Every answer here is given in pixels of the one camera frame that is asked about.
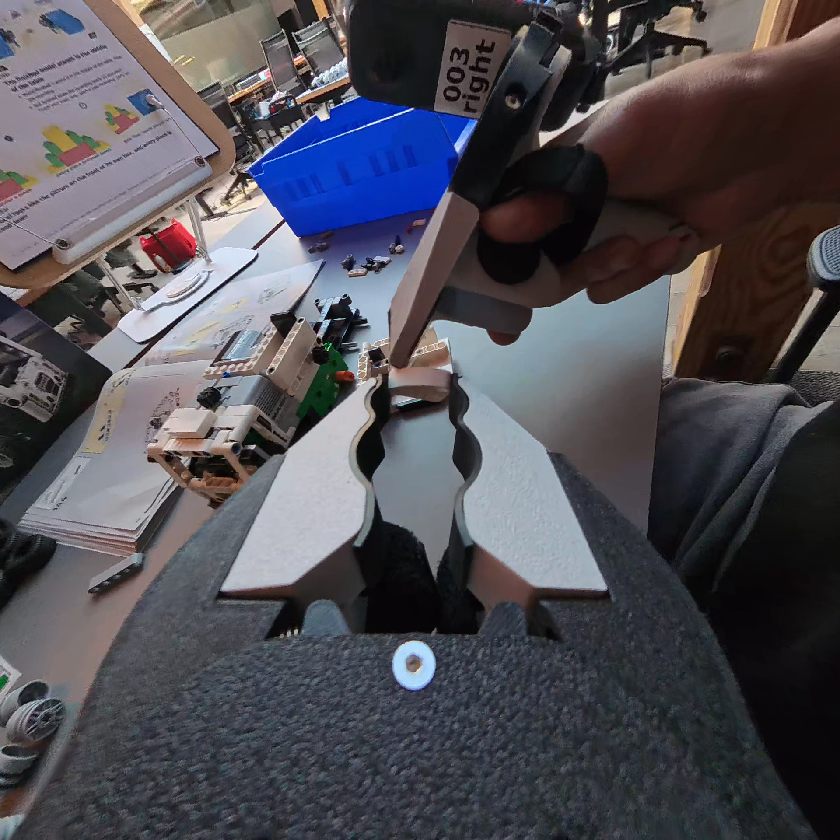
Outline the person's right hand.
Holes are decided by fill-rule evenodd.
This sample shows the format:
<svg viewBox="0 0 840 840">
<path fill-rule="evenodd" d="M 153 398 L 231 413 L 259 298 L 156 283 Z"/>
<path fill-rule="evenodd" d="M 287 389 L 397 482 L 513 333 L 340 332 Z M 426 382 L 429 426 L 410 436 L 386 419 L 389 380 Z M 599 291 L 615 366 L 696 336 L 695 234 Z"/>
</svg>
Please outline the person's right hand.
<svg viewBox="0 0 840 840">
<path fill-rule="evenodd" d="M 607 104 L 581 136 L 602 159 L 608 194 L 686 223 L 703 248 L 795 203 L 785 162 L 783 85 L 770 51 L 705 59 Z M 485 211 L 483 232 L 502 244 L 530 244 L 566 221 L 571 199 L 531 192 Z M 668 274 L 675 237 L 642 246 L 612 238 L 556 269 L 561 300 L 578 291 L 598 305 Z"/>
</svg>

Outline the dark lego box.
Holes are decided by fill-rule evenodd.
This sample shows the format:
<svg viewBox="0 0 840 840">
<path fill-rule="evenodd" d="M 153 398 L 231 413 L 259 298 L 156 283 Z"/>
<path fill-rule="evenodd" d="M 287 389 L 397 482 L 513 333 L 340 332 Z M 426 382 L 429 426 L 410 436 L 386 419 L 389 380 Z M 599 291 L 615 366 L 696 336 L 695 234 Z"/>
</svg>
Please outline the dark lego box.
<svg viewBox="0 0 840 840">
<path fill-rule="evenodd" d="M 1 296 L 1 497 L 80 415 L 112 372 L 31 311 Z"/>
</svg>

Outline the scattered small lego pieces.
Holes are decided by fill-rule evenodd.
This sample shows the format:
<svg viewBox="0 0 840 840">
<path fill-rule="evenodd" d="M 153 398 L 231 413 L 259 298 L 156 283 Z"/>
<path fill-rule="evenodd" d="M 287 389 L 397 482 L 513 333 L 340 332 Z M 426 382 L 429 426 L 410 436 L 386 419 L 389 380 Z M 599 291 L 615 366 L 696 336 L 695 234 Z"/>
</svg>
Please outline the scattered small lego pieces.
<svg viewBox="0 0 840 840">
<path fill-rule="evenodd" d="M 404 238 L 415 231 L 423 231 L 426 225 L 427 220 L 425 218 L 416 218 L 406 226 L 404 234 L 394 235 L 384 255 L 368 255 L 364 259 L 357 259 L 353 254 L 348 254 L 339 264 L 348 277 L 364 277 L 369 273 L 378 274 L 392 263 L 393 257 L 405 254 L 406 246 L 403 242 Z"/>
</svg>

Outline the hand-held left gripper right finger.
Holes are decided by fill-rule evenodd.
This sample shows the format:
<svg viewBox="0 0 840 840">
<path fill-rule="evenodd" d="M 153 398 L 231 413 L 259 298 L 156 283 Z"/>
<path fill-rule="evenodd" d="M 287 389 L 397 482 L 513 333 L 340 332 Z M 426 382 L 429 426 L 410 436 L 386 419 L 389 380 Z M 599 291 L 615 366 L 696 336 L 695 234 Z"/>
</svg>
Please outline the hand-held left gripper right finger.
<svg viewBox="0 0 840 840">
<path fill-rule="evenodd" d="M 478 623 L 500 607 L 547 622 L 548 604 L 605 606 L 608 584 L 547 449 L 465 377 L 452 382 L 455 493 L 448 567 Z"/>
</svg>

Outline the wooden partition panel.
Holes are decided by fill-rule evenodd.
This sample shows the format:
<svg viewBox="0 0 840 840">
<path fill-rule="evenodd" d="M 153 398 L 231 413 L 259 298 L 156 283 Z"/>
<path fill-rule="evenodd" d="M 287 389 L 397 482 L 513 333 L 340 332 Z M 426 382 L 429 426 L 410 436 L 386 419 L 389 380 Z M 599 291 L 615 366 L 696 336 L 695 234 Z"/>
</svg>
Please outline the wooden partition panel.
<svg viewBox="0 0 840 840">
<path fill-rule="evenodd" d="M 801 38 L 825 21 L 838 19 L 838 2 L 764 2 L 758 32 L 747 55 L 762 65 L 769 51 L 801 46 Z M 768 163 L 786 149 L 784 142 L 764 151 L 767 130 L 784 128 L 782 81 L 758 97 L 745 93 L 738 119 L 758 131 L 742 155 L 744 166 Z M 838 224 L 838 203 L 793 202 L 764 213 L 749 225 L 727 228 L 723 244 L 702 254 L 691 267 L 689 283 L 677 310 L 671 341 L 671 369 L 678 377 L 759 382 L 780 354 L 811 297 L 805 277 L 805 253 L 812 239 Z"/>
</svg>

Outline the black lego tyre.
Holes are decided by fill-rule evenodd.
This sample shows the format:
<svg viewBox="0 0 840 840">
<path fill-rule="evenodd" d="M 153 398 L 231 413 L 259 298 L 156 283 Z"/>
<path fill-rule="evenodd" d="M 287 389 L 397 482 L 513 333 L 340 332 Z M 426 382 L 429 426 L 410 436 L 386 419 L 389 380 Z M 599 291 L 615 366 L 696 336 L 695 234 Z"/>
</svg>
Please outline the black lego tyre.
<svg viewBox="0 0 840 840">
<path fill-rule="evenodd" d="M 29 577 L 47 565 L 56 547 L 57 543 L 51 537 L 40 534 L 19 535 L 6 556 L 3 571 L 10 580 Z"/>
<path fill-rule="evenodd" d="M 14 562 L 18 550 L 23 545 L 16 528 L 8 521 L 1 520 L 1 608 L 11 600 L 16 590 L 14 581 Z"/>
</svg>

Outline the partly built lego truck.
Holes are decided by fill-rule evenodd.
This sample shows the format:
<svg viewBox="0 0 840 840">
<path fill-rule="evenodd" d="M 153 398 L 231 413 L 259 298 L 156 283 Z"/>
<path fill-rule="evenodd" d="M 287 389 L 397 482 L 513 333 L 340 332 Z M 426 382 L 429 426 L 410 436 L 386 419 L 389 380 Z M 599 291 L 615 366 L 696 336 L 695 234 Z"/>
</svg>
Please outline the partly built lego truck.
<svg viewBox="0 0 840 840">
<path fill-rule="evenodd" d="M 159 426 L 148 461 L 218 508 L 327 416 L 355 382 L 343 352 L 359 348 L 349 338 L 367 319 L 346 293 L 314 305 L 314 320 L 285 310 L 261 331 L 234 332 L 204 388 Z"/>
</svg>

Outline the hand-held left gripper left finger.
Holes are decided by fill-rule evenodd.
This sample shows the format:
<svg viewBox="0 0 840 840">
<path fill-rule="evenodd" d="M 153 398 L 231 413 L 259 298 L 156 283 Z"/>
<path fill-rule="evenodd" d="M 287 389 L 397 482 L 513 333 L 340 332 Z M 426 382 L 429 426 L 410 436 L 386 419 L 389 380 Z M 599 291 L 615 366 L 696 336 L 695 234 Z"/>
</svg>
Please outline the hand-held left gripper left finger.
<svg viewBox="0 0 840 840">
<path fill-rule="evenodd" d="M 336 605 L 363 632 L 367 600 L 383 580 L 387 528 L 373 487 L 389 417 L 386 378 L 352 392 L 281 460 L 227 577 L 223 606 Z"/>
</svg>

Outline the grey lego beam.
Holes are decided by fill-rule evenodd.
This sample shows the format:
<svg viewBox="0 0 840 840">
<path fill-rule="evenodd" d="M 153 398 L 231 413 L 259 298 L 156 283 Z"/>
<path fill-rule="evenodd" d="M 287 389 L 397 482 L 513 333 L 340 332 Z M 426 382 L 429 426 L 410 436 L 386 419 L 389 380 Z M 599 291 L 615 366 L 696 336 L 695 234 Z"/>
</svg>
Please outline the grey lego beam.
<svg viewBox="0 0 840 840">
<path fill-rule="evenodd" d="M 137 552 L 95 575 L 89 581 L 87 593 L 97 595 L 139 574 L 145 566 L 145 553 Z"/>
</svg>

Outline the white curved lego panel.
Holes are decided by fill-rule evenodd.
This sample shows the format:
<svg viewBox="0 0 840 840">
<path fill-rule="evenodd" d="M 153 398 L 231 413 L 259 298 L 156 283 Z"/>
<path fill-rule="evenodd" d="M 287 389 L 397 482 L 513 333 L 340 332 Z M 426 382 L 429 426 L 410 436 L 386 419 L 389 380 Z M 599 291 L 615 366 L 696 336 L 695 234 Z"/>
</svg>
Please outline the white curved lego panel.
<svg viewBox="0 0 840 840">
<path fill-rule="evenodd" d="M 391 413 L 443 402 L 450 394 L 452 377 L 445 367 L 391 369 L 387 375 Z"/>
</svg>

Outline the white lego frame assembly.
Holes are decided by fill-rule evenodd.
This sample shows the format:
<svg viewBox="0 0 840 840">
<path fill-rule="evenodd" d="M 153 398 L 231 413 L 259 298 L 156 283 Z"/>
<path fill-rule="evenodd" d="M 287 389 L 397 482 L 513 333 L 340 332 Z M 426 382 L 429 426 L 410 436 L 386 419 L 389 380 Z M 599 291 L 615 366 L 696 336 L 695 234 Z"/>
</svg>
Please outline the white lego frame assembly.
<svg viewBox="0 0 840 840">
<path fill-rule="evenodd" d="M 360 353 L 356 377 L 365 382 L 390 370 L 390 340 L 381 339 L 373 344 L 365 342 Z M 448 339 L 437 339 L 420 344 L 412 353 L 409 369 L 444 369 L 452 371 L 452 355 Z"/>
</svg>

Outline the red container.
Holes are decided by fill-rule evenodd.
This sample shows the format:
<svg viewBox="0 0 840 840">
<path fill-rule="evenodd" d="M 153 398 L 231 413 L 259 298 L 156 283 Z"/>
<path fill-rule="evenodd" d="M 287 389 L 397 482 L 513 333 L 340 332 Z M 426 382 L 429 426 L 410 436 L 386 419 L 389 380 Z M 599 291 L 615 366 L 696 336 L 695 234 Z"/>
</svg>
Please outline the red container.
<svg viewBox="0 0 840 840">
<path fill-rule="evenodd" d="M 176 271 L 196 257 L 194 235 L 175 218 L 160 229 L 146 228 L 139 242 L 148 259 L 163 272 Z"/>
</svg>

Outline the person's right forearm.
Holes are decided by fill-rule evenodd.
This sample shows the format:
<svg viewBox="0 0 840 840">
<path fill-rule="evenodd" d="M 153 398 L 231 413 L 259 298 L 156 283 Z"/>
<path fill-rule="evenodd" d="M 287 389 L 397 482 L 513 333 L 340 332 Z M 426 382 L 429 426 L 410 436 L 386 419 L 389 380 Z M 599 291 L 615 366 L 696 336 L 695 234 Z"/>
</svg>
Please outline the person's right forearm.
<svg viewBox="0 0 840 840">
<path fill-rule="evenodd" d="M 776 206 L 837 203 L 839 195 L 839 18 L 757 53 L 770 96 L 769 150 Z"/>
</svg>

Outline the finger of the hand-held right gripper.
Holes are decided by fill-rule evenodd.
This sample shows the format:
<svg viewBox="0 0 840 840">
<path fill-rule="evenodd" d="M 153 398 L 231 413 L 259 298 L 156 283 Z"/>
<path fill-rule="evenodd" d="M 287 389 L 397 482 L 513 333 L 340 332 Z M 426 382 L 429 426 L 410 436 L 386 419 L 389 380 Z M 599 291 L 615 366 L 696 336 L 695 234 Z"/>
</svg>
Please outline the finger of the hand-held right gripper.
<svg viewBox="0 0 840 840">
<path fill-rule="evenodd" d="M 391 367 L 408 366 L 479 216 L 480 211 L 473 203 L 451 190 L 447 190 L 436 206 L 387 313 Z"/>
</svg>

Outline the loose printed paper sheet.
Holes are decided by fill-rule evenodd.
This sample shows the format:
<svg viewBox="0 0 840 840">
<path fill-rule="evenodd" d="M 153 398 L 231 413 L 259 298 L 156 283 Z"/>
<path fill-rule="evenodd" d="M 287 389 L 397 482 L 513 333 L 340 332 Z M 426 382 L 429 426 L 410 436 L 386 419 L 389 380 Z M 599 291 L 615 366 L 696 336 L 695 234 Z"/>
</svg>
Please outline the loose printed paper sheet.
<svg viewBox="0 0 840 840">
<path fill-rule="evenodd" d="M 237 276 L 179 321 L 138 366 L 212 361 L 234 333 L 261 333 L 273 314 L 294 312 L 323 266 L 321 259 L 262 276 Z"/>
</svg>

